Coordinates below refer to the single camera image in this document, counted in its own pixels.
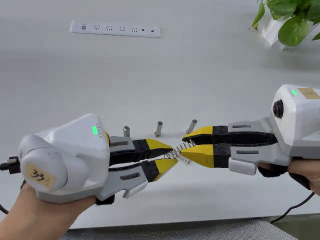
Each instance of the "label sticker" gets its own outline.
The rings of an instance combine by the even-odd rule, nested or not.
[[[56,181],[56,177],[54,175],[41,170],[31,162],[26,164],[24,176],[49,190],[52,189]]]
[[[318,93],[312,88],[298,88],[298,90],[305,96],[306,99],[320,99]]]

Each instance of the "metal peg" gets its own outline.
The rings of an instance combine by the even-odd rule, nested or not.
[[[189,128],[185,131],[186,134],[192,133],[192,131],[195,129],[195,126],[196,126],[197,122],[198,121],[196,119],[192,120],[192,122],[190,123]]]
[[[123,136],[126,138],[130,138],[130,127],[128,126],[123,127]]]
[[[163,126],[163,122],[162,121],[158,121],[158,124],[156,126],[156,131],[154,132],[154,135],[158,138],[161,136],[161,129]]]

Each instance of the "black cable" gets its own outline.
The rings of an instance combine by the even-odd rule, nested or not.
[[[279,220],[283,219],[285,216],[287,216],[287,214],[292,210],[292,209],[296,209],[298,207],[301,207],[303,204],[305,204],[306,202],[308,202],[313,196],[315,195],[315,193],[311,193],[305,200],[303,200],[302,202],[300,202],[299,204],[290,207],[282,216],[278,217],[275,220],[272,220],[270,223],[274,224],[275,222],[278,222]]]
[[[9,170],[8,164],[6,164],[6,163],[1,163],[1,164],[0,164],[0,170],[1,170],[1,171]]]
[[[5,209],[1,204],[0,204],[0,211],[3,212],[4,214],[8,214],[9,211]]]

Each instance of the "spring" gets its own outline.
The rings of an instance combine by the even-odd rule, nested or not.
[[[189,140],[188,142],[182,142],[180,145],[178,145],[176,148],[174,148],[172,151],[167,152],[164,154],[164,157],[167,159],[177,159],[182,163],[185,163],[187,165],[191,164],[192,161],[184,156],[181,155],[182,149],[192,148],[195,147],[196,144],[194,141]]]

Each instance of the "green led light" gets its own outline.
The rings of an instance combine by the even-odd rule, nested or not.
[[[92,127],[92,132],[93,132],[94,135],[97,135],[97,134],[98,134],[98,129],[97,129],[96,126],[93,126],[93,127]]]

